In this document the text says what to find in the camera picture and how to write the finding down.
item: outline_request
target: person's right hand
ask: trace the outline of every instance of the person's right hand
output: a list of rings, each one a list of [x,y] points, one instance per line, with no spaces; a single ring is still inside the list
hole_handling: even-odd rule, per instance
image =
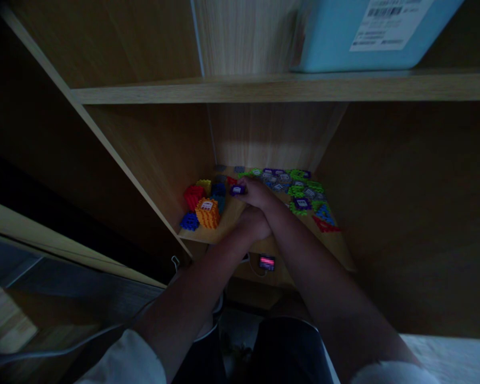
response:
[[[238,200],[251,204],[264,211],[272,202],[279,199],[272,191],[262,182],[242,177],[238,184],[245,187],[245,195],[235,195]]]

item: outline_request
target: small screen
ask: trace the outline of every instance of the small screen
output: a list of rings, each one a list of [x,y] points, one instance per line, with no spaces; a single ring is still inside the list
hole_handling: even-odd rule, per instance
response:
[[[276,258],[272,256],[260,256],[260,268],[269,271],[274,271],[276,268]]]

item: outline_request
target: forearm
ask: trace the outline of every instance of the forearm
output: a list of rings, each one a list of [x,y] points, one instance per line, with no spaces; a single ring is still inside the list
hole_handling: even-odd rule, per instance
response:
[[[246,230],[231,232],[171,284],[135,326],[161,360],[167,382],[252,242]]]

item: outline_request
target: orange building block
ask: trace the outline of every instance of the orange building block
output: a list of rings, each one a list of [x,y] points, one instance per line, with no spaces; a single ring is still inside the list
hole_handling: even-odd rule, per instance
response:
[[[219,205],[215,200],[207,198],[199,200],[196,215],[199,223],[205,228],[216,229],[219,226]]]
[[[212,181],[211,180],[198,180],[196,183],[197,186],[203,187],[206,192],[206,197],[210,197],[212,193]]]

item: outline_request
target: hand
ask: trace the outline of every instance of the hand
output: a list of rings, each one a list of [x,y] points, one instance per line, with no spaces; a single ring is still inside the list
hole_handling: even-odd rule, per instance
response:
[[[245,195],[235,195],[238,200],[251,204],[261,210],[265,210],[271,202],[279,201],[274,193],[262,182],[251,179],[248,177],[242,177],[238,181],[239,185],[245,187]]]
[[[248,206],[238,219],[236,228],[245,231],[251,240],[263,240],[272,234],[268,221],[261,209]]]

